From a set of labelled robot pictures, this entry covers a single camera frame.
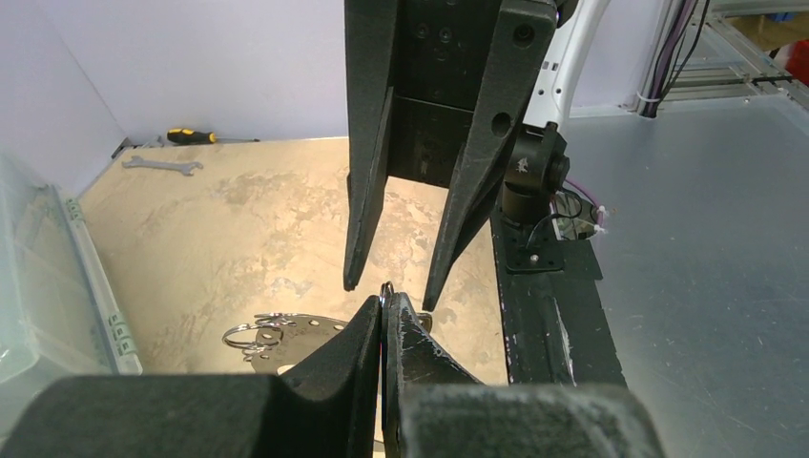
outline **cable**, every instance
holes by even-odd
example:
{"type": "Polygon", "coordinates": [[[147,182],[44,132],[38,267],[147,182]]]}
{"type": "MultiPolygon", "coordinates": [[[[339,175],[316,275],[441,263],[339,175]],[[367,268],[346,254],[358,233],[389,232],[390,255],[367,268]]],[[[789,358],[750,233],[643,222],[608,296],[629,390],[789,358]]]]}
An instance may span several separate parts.
{"type": "Polygon", "coordinates": [[[571,191],[570,189],[562,188],[560,190],[561,193],[567,194],[569,196],[573,196],[579,202],[579,211],[575,215],[562,215],[561,213],[551,213],[550,215],[546,215],[544,218],[537,221],[537,223],[531,229],[529,234],[529,239],[526,241],[526,248],[530,247],[533,243],[534,238],[536,237],[537,231],[547,222],[553,219],[559,218],[566,218],[566,219],[577,219],[581,216],[582,210],[584,209],[584,203],[582,202],[581,196],[579,196],[575,191],[571,191]]]}
{"type": "MultiPolygon", "coordinates": [[[[564,190],[563,192],[565,193],[566,196],[573,196],[573,198],[576,201],[579,202],[579,211],[576,214],[577,215],[576,218],[581,217],[582,213],[584,212],[584,202],[583,202],[583,199],[581,198],[581,196],[579,196],[577,193],[575,193],[575,192],[573,192],[571,190],[568,190],[568,189],[564,190]]],[[[569,199],[566,200],[565,207],[570,208],[570,200],[569,199]]],[[[578,237],[579,237],[579,233],[578,233],[578,231],[576,231],[576,218],[570,219],[570,229],[573,232],[573,238],[574,239],[578,239],[578,237]]]]}
{"type": "Polygon", "coordinates": [[[669,94],[669,91],[672,89],[675,81],[680,77],[683,69],[685,69],[686,64],[688,64],[688,60],[691,59],[692,54],[694,54],[694,50],[696,50],[696,44],[699,43],[699,36],[702,34],[702,29],[705,27],[705,20],[708,18],[708,9],[711,6],[711,0],[705,0],[705,5],[702,7],[702,18],[699,20],[699,27],[696,29],[696,36],[694,37],[694,43],[692,43],[691,48],[688,50],[688,53],[685,54],[685,59],[683,59],[682,65],[680,65],[680,70],[674,75],[671,79],[671,82],[666,85],[666,89],[663,90],[663,94],[660,98],[666,98],[666,95],[669,94]]]}
{"type": "Polygon", "coordinates": [[[585,198],[587,198],[587,200],[590,201],[590,204],[592,205],[592,208],[590,209],[590,216],[596,224],[602,225],[604,223],[604,214],[598,211],[598,209],[601,208],[601,205],[598,203],[598,200],[595,199],[595,196],[588,191],[587,188],[579,184],[578,181],[573,181],[570,178],[566,178],[565,182],[568,183],[568,186],[581,193],[585,198]],[[593,211],[596,212],[597,217],[592,215],[593,211]]]}
{"type": "MultiPolygon", "coordinates": [[[[694,6],[691,8],[691,11],[688,13],[688,21],[689,22],[691,22],[691,19],[694,17],[694,12],[695,11],[696,11],[696,3],[694,3],[694,6]]],[[[687,30],[688,30],[688,24],[686,24],[686,27],[683,28],[683,30],[680,32],[680,35],[677,37],[677,41],[680,43],[680,45],[677,47],[677,54],[674,55],[674,60],[672,60],[672,63],[670,65],[670,67],[676,66],[677,61],[680,60],[680,53],[682,52],[683,45],[685,45],[685,33],[686,33],[687,30]]],[[[666,82],[666,86],[668,86],[670,84],[674,84],[674,71],[672,71],[672,73],[669,75],[669,80],[666,82]]]]}
{"type": "MultiPolygon", "coordinates": [[[[657,62],[654,65],[654,70],[652,73],[652,85],[649,89],[649,96],[646,97],[650,100],[660,99],[660,94],[662,93],[664,87],[666,75],[669,74],[669,70],[672,65],[671,59],[672,55],[674,54],[674,46],[676,46],[676,42],[673,41],[674,36],[676,35],[677,39],[679,39],[682,31],[684,31],[688,26],[688,21],[690,18],[687,18],[685,14],[686,5],[695,6],[696,0],[681,0],[677,5],[677,12],[674,15],[674,22],[669,28],[666,38],[663,40],[663,45],[660,48],[660,54],[658,55],[657,62]]],[[[641,115],[653,117],[653,107],[654,105],[652,103],[647,103],[644,105],[641,115]]]]}

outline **plastic container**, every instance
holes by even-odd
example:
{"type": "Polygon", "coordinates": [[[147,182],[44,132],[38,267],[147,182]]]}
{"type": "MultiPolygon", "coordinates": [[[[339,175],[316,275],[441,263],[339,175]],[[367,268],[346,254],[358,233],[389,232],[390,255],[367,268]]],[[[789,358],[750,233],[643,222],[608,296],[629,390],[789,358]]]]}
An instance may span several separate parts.
{"type": "Polygon", "coordinates": [[[799,41],[792,49],[786,71],[809,86],[809,40],[799,41]]]}
{"type": "Polygon", "coordinates": [[[795,14],[793,12],[776,12],[767,14],[767,17],[775,22],[788,22],[795,19],[795,14]]]}
{"type": "Polygon", "coordinates": [[[55,380],[118,372],[55,189],[0,155],[0,444],[55,380]]]}

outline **white wall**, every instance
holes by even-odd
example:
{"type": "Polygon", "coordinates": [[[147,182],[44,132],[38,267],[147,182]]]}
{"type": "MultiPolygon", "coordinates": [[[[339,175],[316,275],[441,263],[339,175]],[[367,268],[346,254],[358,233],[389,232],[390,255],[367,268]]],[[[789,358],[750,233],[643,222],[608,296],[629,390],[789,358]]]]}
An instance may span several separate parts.
{"type": "Polygon", "coordinates": [[[573,106],[615,106],[634,102],[647,63],[653,57],[660,13],[671,2],[611,0],[598,25],[573,106]]]}
{"type": "MultiPolygon", "coordinates": [[[[36,1],[134,141],[347,131],[342,0],[36,1]]],[[[612,0],[575,106],[632,98],[667,1],[612,0]]]]}
{"type": "Polygon", "coordinates": [[[0,0],[0,152],[77,194],[123,138],[43,11],[0,0]]]}

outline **aluminum surface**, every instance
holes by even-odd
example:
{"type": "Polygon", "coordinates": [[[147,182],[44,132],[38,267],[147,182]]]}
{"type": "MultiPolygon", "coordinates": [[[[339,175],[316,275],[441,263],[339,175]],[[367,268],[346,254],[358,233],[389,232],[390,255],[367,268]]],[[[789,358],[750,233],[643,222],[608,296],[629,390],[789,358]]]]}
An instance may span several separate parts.
{"type": "Polygon", "coordinates": [[[809,449],[809,114],[785,96],[570,122],[632,390],[670,456],[809,449]]]}

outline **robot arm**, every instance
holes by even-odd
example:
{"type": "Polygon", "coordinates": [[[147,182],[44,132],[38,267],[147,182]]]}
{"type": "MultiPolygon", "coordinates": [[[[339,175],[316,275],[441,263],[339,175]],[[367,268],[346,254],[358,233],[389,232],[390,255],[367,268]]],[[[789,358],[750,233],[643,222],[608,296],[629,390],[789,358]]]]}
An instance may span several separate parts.
{"type": "Polygon", "coordinates": [[[449,189],[427,279],[428,311],[489,219],[504,179],[514,175],[509,170],[532,172],[514,177],[516,195],[504,193],[506,216],[528,226],[548,215],[569,168],[560,129],[608,3],[346,0],[346,290],[362,274],[388,176],[449,189]],[[522,165],[515,151],[530,153],[519,157],[522,165]]]}

